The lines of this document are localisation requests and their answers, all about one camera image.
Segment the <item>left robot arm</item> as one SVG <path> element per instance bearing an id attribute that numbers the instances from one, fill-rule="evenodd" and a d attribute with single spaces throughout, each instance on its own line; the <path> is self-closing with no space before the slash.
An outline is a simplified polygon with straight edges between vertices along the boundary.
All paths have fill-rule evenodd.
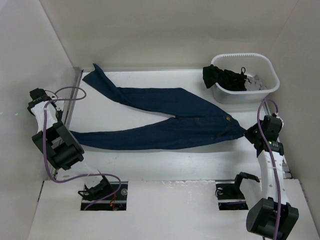
<path id="1" fill-rule="evenodd" d="M 112 186 L 107 176 L 84 163 L 84 149 L 69 131 L 63 121 L 65 100 L 55 92 L 35 88 L 29 92 L 31 102 L 28 111 L 37 121 L 37 133 L 32 141 L 42 152 L 46 169 L 70 171 L 71 176 L 58 183 L 73 179 L 84 180 L 84 194 L 96 194 L 100 199 L 112 195 Z"/>

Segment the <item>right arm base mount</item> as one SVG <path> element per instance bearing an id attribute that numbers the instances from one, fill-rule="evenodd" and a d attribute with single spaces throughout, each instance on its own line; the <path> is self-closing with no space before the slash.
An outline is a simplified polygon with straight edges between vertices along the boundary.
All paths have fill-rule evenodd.
<path id="1" fill-rule="evenodd" d="M 233 181 L 218 181 L 215 186 L 215 196 L 218 200 L 220 211 L 248 210 L 245 196 L 240 190 L 241 183 L 245 180 L 253 180 L 260 183 L 260 179 L 250 173 L 240 172 Z"/>

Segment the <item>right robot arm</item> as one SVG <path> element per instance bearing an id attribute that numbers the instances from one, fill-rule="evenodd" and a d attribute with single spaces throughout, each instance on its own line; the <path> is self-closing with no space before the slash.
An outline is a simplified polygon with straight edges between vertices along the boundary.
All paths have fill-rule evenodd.
<path id="1" fill-rule="evenodd" d="M 248 206 L 246 229 L 264 238 L 286 240 L 295 226 L 299 211 L 291 206 L 284 184 L 284 147 L 278 141 L 283 121 L 277 114 L 245 132 L 256 150 L 261 177 L 248 175 L 232 185 L 238 198 L 245 197 Z"/>

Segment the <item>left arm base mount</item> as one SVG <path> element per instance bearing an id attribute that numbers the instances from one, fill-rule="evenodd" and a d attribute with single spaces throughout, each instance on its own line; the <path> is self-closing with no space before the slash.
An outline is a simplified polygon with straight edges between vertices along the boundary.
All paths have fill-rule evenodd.
<path id="1" fill-rule="evenodd" d="M 77 193 L 81 196 L 81 211 L 126 211 L 129 183 L 109 181 L 105 176 L 97 183 Z"/>

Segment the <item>dark blue denim trousers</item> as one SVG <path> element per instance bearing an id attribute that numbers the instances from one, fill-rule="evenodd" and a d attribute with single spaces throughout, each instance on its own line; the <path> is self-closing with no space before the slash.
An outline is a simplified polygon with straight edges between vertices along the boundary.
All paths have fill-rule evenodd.
<path id="1" fill-rule="evenodd" d="M 235 140 L 246 131 L 229 113 L 180 87 L 117 87 L 97 64 L 83 80 L 116 103 L 171 117 L 126 130 L 73 131 L 81 145 L 118 151 L 179 150 Z"/>

